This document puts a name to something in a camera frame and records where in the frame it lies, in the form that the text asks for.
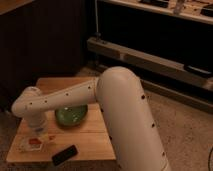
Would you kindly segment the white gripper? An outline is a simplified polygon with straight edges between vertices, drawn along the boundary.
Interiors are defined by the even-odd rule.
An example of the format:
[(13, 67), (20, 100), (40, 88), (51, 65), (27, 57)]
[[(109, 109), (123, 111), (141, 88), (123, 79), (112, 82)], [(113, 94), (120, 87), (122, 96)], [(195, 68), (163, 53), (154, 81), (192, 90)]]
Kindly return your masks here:
[[(47, 132), (47, 121), (42, 120), (40, 123), (30, 124), (29, 127), (36, 135), (45, 134)], [(45, 139), (45, 145), (46, 146), (54, 145), (55, 139), (56, 139), (55, 135), (48, 134)]]

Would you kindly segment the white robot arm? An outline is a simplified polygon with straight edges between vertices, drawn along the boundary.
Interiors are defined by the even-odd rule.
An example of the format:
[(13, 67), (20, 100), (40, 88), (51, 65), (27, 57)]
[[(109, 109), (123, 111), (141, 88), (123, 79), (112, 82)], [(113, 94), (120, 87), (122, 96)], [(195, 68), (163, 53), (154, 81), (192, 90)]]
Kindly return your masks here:
[(25, 88), (12, 104), (12, 113), (41, 134), (45, 113), (64, 107), (99, 105), (120, 171), (171, 171), (140, 78), (125, 67), (111, 67), (100, 76), (43, 95)]

